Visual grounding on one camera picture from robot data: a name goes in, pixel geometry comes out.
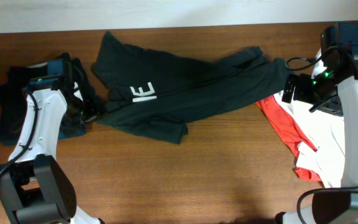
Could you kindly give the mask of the dark green Nike t-shirt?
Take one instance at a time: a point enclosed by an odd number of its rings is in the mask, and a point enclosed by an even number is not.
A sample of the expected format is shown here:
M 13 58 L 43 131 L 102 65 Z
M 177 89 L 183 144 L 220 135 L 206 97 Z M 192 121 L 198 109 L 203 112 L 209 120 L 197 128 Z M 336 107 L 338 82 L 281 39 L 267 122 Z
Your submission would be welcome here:
M 284 89 L 289 70 L 247 47 L 215 62 L 120 42 L 105 33 L 93 73 L 109 91 L 102 125 L 173 144 L 190 122 L 238 110 Z

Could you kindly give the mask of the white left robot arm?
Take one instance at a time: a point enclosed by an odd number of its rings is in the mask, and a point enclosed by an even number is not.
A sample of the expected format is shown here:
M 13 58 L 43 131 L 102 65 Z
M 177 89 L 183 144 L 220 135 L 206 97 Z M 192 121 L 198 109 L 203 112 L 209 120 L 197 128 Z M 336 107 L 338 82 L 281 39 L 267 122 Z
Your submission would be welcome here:
M 11 223 L 102 223 L 82 210 L 56 161 L 62 124 L 78 129 L 85 75 L 63 58 L 38 64 L 46 73 L 24 88 L 27 111 L 8 162 L 0 165 L 0 201 Z

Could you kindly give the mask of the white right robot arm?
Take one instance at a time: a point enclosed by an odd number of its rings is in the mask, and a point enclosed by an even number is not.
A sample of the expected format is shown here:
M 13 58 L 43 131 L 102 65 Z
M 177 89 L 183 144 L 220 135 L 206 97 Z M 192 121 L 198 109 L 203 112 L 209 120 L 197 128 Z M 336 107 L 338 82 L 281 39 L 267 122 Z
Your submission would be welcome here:
M 303 193 L 294 212 L 275 223 L 358 223 L 358 25 L 337 22 L 321 34 L 321 54 L 312 60 L 312 76 L 291 74 L 282 101 L 310 103 L 344 118 L 344 172 L 340 187 Z

